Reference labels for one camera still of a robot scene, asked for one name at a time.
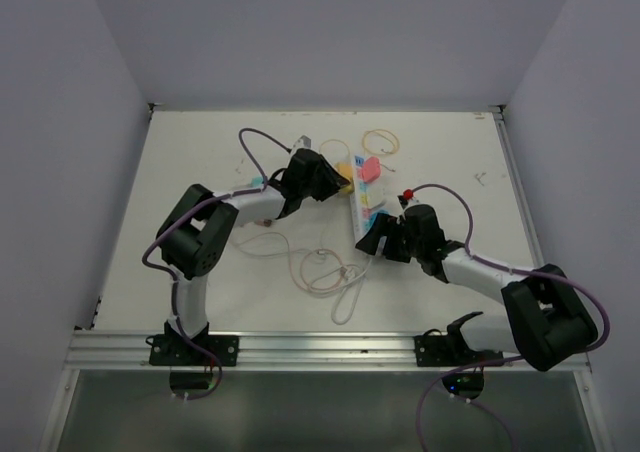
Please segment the yellow charger plug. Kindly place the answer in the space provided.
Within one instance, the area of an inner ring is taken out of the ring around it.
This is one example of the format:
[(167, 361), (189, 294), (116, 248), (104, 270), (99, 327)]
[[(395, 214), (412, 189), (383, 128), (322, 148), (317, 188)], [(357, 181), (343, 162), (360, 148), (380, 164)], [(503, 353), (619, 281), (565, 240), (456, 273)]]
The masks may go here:
[(351, 180), (349, 180), (343, 187), (340, 188), (338, 194), (342, 196), (346, 196), (351, 194), (354, 191), (354, 184)]
[(338, 162), (335, 165), (336, 171), (345, 179), (351, 181), (353, 178), (352, 166), (345, 162)]

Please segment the white power strip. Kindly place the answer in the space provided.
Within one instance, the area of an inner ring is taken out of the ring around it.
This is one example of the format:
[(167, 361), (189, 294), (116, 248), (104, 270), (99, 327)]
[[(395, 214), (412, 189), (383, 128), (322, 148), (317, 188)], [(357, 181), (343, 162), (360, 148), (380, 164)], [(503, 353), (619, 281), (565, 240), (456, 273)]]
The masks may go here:
[(353, 233), (354, 239), (357, 242), (361, 239), (364, 234), (368, 231), (370, 226), (374, 222), (374, 217), (380, 211), (385, 212), (384, 206), (385, 204), (377, 209), (369, 209), (366, 203), (366, 191), (367, 187), (370, 184), (377, 184), (381, 186), (383, 189), (383, 185), (380, 182), (382, 175), (382, 166), (381, 166), (381, 175), (380, 177), (372, 182), (372, 183), (364, 183), (360, 178), (360, 166), (362, 162), (368, 157), (363, 157), (359, 155), (354, 155), (351, 160), (351, 166), (353, 169), (353, 178), (352, 182), (354, 184), (354, 191), (350, 194), (350, 210), (353, 224)]

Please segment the teal charger plug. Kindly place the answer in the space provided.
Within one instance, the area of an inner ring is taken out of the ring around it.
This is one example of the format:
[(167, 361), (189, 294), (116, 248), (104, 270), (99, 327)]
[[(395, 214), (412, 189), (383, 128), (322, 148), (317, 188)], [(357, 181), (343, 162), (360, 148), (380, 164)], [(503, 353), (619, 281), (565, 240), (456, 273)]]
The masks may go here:
[(250, 182), (250, 188), (263, 190), (268, 185), (268, 180), (264, 177), (254, 177)]

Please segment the brown pink charger plug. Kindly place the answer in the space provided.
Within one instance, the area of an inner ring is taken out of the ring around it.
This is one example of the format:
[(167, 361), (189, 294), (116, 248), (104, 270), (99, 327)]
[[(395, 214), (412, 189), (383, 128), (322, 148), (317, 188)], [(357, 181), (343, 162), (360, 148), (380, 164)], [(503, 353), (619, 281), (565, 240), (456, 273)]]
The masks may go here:
[(260, 220), (256, 220), (254, 224), (261, 227), (271, 227), (274, 221), (275, 221), (274, 219), (260, 219)]

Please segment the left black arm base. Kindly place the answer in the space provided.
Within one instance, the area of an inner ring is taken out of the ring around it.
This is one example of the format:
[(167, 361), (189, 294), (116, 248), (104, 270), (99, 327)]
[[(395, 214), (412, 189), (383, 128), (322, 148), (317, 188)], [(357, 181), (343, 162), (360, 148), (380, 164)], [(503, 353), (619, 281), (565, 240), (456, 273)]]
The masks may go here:
[(215, 366), (234, 367), (237, 364), (240, 338), (235, 335), (210, 335), (203, 332), (189, 345), (172, 329), (168, 334), (148, 336), (149, 364), (166, 367)]

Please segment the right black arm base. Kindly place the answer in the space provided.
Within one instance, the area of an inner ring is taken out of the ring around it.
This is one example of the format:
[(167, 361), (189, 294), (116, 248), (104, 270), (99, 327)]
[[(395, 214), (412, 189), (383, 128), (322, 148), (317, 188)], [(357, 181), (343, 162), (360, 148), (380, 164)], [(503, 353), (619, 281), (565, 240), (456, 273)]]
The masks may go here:
[(425, 367), (460, 367), (504, 358), (501, 352), (473, 351), (460, 335), (437, 333), (431, 329), (413, 337), (416, 365)]

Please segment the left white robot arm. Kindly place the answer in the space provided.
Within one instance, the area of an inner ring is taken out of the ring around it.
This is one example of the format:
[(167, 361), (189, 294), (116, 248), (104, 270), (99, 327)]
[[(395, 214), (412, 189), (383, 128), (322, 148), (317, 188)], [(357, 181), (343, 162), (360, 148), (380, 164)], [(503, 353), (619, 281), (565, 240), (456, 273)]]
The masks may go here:
[(307, 198), (324, 201), (349, 180), (321, 154), (300, 148), (287, 167), (259, 185), (215, 193), (201, 184), (184, 192), (160, 227), (153, 247), (172, 275), (168, 326), (178, 335), (172, 351), (185, 364), (201, 362), (208, 341), (205, 311), (209, 273), (222, 257), (231, 232), (257, 221), (276, 221), (296, 212)]

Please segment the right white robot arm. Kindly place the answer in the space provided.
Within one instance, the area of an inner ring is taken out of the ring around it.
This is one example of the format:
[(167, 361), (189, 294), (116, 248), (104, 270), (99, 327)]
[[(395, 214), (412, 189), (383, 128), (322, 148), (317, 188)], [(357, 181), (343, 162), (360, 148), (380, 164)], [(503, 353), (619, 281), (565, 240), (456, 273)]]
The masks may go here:
[(502, 314), (470, 312), (442, 332), (415, 336), (421, 367), (498, 364), (515, 354), (547, 371), (598, 339), (594, 320), (559, 267), (517, 273), (503, 264), (488, 266), (472, 258), (463, 243), (446, 238), (429, 205), (409, 205), (399, 217), (377, 214), (356, 247), (390, 261), (416, 261), (426, 275), (503, 306)]

